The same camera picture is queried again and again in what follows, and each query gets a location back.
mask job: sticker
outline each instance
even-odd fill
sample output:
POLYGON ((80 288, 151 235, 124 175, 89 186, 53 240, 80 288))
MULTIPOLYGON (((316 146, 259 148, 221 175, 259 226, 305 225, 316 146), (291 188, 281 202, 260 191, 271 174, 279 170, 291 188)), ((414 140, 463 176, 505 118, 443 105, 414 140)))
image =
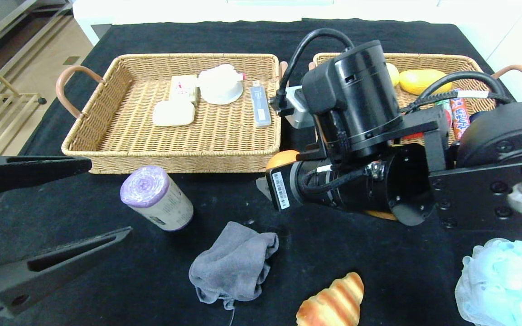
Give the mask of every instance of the sticker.
POLYGON ((265 120, 265 111, 263 111, 263 109, 257 109, 257 115, 259 116, 259 120, 265 120))
POLYGON ((458 91, 457 97, 474 97, 476 99, 486 99, 488 91, 458 91))
POLYGON ((332 170, 332 165, 324 165, 322 167, 317 167, 317 169, 315 169, 315 171, 317 173, 325 173, 327 171, 331 171, 332 170))
POLYGON ((272 174, 271 178, 273 178, 273 184, 275 185, 275 194, 277 194, 279 206, 281 206, 281 209, 288 208, 290 206, 290 199, 287 198, 287 190, 285 190, 285 184, 283 183, 283 177, 281 176, 281 172, 272 174))

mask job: white soap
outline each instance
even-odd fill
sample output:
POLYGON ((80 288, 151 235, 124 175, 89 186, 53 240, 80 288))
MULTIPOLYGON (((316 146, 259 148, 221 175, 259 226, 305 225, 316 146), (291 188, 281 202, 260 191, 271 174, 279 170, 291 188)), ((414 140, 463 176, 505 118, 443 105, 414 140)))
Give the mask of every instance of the white soap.
POLYGON ((190 101, 160 101, 154 106, 153 124, 183 126, 194 120, 194 105, 190 101))

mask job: black tablecloth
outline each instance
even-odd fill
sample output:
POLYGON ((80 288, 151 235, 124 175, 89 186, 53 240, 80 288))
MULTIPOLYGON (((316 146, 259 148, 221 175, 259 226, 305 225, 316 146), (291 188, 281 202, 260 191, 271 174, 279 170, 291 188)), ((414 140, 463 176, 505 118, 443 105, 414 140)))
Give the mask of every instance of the black tablecloth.
MULTIPOLYGON (((288 60, 303 36, 332 27, 359 44, 379 39, 385 52, 462 54, 491 69, 454 25, 423 22, 303 20, 294 23, 236 22, 113 26, 83 64, 103 74, 125 53, 272 53, 288 60)), ((342 50, 338 41, 311 43, 292 76, 299 82, 318 52, 342 50)), ((76 75, 66 94, 82 108, 96 85, 76 75)), ((21 154, 61 155, 74 118, 56 100, 21 154)), ((282 150, 302 149, 312 130, 283 123, 282 150)), ((347 272, 365 284, 361 325, 467 325, 454 287, 461 259, 493 235, 449 233, 437 220, 406 227, 321 206, 277 213, 256 189, 258 174, 172 175, 195 208, 193 221, 175 233, 120 202, 126 175, 85 173, 43 186, 0 195, 0 264, 47 247, 131 225, 128 245, 14 320, 0 325, 219 325, 230 312, 220 302, 197 300, 188 279, 194 258, 209 248, 228 221, 275 231, 280 249, 262 295, 237 302, 234 325, 294 325, 301 302, 347 272)))

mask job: croissant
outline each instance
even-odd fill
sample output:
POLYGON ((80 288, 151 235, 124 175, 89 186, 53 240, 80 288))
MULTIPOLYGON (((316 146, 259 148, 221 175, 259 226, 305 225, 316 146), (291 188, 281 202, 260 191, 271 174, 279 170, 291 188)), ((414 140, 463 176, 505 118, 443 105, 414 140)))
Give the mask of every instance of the croissant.
POLYGON ((356 326, 360 322, 360 304, 364 283, 355 272, 333 281, 304 301, 299 307, 298 326, 356 326))

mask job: black cable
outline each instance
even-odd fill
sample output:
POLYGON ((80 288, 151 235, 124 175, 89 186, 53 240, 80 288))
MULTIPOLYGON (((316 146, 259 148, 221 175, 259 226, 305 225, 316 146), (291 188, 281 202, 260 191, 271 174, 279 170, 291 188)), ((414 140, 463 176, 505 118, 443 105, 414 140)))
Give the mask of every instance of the black cable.
MULTIPOLYGON (((428 105, 430 103, 435 103, 442 100, 456 99, 458 97, 458 91, 447 91, 446 93, 433 94, 423 98, 419 97, 418 99, 416 99, 416 101, 400 109, 400 113, 408 114, 412 111, 418 111, 419 108, 423 105, 428 105)), ((500 95, 498 93, 489 92, 486 98, 495 99, 496 101, 499 101, 499 103, 501 104, 509 104, 513 102, 513 100, 510 97, 500 95)))
POLYGON ((342 161, 340 164, 346 163, 349 159, 350 154, 352 153, 352 145, 350 144, 350 140, 348 138, 348 133, 344 128, 342 118, 340 118, 339 113, 335 110, 329 112, 329 115, 332 118, 333 125, 335 126, 336 137, 338 138, 339 148, 342 151, 342 161))
POLYGON ((330 190, 336 189, 354 179, 357 179, 358 177, 365 176, 366 173, 364 169, 354 170, 350 173, 340 176, 335 180, 332 180, 329 183, 321 184, 320 186, 310 186, 309 182, 311 177, 314 175, 317 175, 317 170, 312 170, 303 176, 303 179, 301 180, 301 192, 314 195, 322 194, 323 192, 329 192, 330 190))
POLYGON ((446 83, 457 81, 457 80, 477 80, 484 82, 491 89, 493 93, 497 93, 501 96, 505 96, 505 90, 503 89, 502 84, 499 80, 496 80, 493 76, 489 74, 485 74, 484 72, 453 72, 452 74, 448 74, 443 78, 433 82, 428 88, 426 88, 418 97, 419 99, 423 99, 428 97, 441 86, 446 83))
POLYGON ((294 54, 291 56, 291 60, 287 66, 287 69, 285 69, 285 72, 283 73, 281 82, 279 83, 279 89, 275 93, 275 101, 277 101, 279 106, 285 105, 285 88, 287 87, 287 82, 290 80, 291 73, 297 65, 301 53, 303 52, 307 44, 309 44, 313 39, 324 36, 333 37, 335 39, 340 40, 347 48, 354 47, 354 43, 352 43, 352 40, 350 40, 350 38, 346 36, 344 33, 336 29, 315 29, 307 35, 305 35, 305 37, 299 43, 298 47, 295 49, 294 54))

